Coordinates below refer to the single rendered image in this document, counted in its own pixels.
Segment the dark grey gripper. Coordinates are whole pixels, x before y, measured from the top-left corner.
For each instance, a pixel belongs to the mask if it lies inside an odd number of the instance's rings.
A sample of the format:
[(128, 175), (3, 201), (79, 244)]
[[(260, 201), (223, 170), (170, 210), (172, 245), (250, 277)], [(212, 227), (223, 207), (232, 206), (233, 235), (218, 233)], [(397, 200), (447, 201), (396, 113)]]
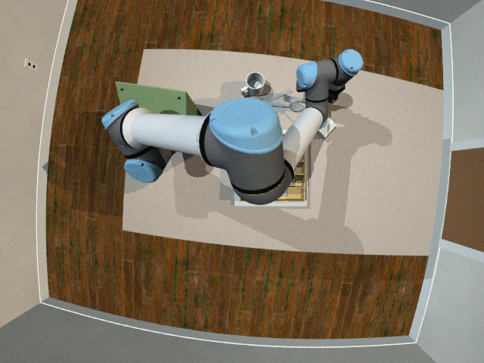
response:
[[(344, 89), (346, 88), (346, 86), (344, 85), (341, 89), (339, 89), (338, 91), (334, 91), (334, 90), (331, 90), (329, 89), (329, 98), (328, 98), (328, 103), (333, 103), (335, 102), (337, 99), (338, 99), (338, 94), (340, 94)], [(331, 100), (331, 101), (330, 101)]]

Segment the grey mug with white rim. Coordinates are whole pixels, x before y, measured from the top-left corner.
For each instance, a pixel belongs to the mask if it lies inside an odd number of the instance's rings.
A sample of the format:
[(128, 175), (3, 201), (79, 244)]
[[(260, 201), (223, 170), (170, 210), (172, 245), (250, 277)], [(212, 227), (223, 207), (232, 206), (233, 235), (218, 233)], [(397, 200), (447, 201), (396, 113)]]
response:
[[(247, 86), (247, 84), (249, 86)], [(246, 86), (244, 86), (240, 90), (240, 93), (241, 93), (242, 96), (245, 95), (246, 93), (248, 93), (248, 95), (251, 95), (251, 96), (254, 96), (254, 97), (258, 96), (262, 93), (263, 87), (261, 87), (261, 86), (262, 85), (264, 86), (264, 84), (265, 84), (264, 76), (261, 73), (252, 72), (252, 73), (248, 74), (248, 76), (246, 77)], [(246, 90), (246, 88), (248, 88), (248, 89)], [(259, 89), (254, 89), (254, 88), (259, 88)], [(244, 90), (246, 90), (246, 91), (244, 91)]]

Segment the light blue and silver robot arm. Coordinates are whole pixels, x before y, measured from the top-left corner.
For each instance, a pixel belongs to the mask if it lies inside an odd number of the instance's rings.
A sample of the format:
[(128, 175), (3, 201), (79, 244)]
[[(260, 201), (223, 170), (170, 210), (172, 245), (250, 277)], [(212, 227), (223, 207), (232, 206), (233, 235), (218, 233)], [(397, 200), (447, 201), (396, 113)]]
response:
[(152, 113), (130, 100), (104, 115), (102, 123), (134, 179), (155, 182), (178, 151), (226, 170), (242, 200), (265, 205), (288, 189), (315, 134), (327, 125), (329, 89), (341, 89), (362, 67), (361, 55), (352, 49), (298, 66), (296, 90), (305, 92), (306, 107), (284, 135), (277, 111), (255, 98), (225, 101), (206, 116)]

